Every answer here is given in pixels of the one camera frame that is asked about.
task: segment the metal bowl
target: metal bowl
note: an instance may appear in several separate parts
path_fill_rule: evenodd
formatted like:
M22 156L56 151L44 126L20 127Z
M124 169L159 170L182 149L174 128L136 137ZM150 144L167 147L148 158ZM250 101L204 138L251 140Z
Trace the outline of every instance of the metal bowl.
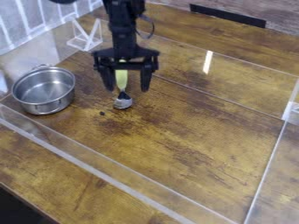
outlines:
M66 109L75 95L75 75L55 66L38 66L13 84L13 98L35 115L54 114Z

